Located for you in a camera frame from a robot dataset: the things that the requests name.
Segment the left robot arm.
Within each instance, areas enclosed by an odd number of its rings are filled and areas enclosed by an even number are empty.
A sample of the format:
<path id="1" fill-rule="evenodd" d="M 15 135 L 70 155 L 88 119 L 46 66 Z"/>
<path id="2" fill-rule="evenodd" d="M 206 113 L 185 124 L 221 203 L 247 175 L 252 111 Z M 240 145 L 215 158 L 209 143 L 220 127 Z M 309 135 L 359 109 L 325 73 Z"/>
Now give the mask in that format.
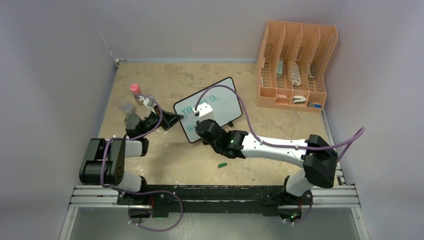
<path id="1" fill-rule="evenodd" d="M 145 156 L 149 141 L 144 136 L 159 127 L 169 130 L 183 118 L 183 115 L 159 110 L 143 119 L 135 113 L 127 115 L 124 138 L 90 139 L 79 170 L 80 182 L 129 191 L 130 199 L 136 204 L 146 203 L 149 199 L 146 180 L 125 170 L 125 158 Z"/>

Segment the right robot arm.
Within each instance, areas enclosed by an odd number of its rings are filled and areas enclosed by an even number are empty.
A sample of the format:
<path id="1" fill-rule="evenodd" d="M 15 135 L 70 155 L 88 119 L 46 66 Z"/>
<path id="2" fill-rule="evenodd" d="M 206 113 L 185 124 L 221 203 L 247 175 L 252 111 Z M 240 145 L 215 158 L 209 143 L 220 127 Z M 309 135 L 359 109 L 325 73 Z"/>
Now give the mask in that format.
<path id="1" fill-rule="evenodd" d="M 241 130 L 225 131 L 214 120 L 207 119 L 195 127 L 204 145 L 229 159 L 263 158 L 300 167 L 288 177 L 280 196 L 294 203 L 312 187 L 330 189 L 334 186 L 338 154 L 319 135 L 308 139 L 284 140 L 263 137 L 257 140 L 252 133 Z"/>

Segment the green marker cap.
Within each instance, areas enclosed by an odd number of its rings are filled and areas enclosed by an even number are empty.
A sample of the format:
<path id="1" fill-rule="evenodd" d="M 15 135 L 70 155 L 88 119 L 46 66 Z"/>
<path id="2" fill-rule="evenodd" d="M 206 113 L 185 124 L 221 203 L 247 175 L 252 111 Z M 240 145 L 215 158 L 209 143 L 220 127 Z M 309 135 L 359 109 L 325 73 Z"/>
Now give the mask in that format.
<path id="1" fill-rule="evenodd" d="M 226 162 L 223 162 L 223 163 L 219 163 L 218 164 L 218 168 L 222 168 L 222 167 L 225 167 L 225 166 L 227 166 L 228 164 L 226 163 Z"/>

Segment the white whiteboard black frame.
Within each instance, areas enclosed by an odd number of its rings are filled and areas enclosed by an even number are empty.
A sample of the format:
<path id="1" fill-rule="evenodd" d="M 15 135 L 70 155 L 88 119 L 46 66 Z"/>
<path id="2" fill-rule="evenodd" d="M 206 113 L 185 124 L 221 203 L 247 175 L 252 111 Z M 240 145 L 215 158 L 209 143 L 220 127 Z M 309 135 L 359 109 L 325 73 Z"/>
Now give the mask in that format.
<path id="1" fill-rule="evenodd" d="M 208 104 L 213 110 L 215 121 L 221 127 L 238 119 L 243 114 L 241 104 L 233 93 L 236 90 L 234 80 L 231 77 L 227 77 L 216 84 L 219 86 L 210 89 L 206 94 L 203 94 L 205 90 L 202 89 L 178 100 L 173 105 L 175 113 L 184 116 L 180 124 L 187 141 L 191 144 L 200 140 L 195 131 L 199 121 L 199 117 L 195 116 L 196 103 L 200 105 L 203 103 Z"/>

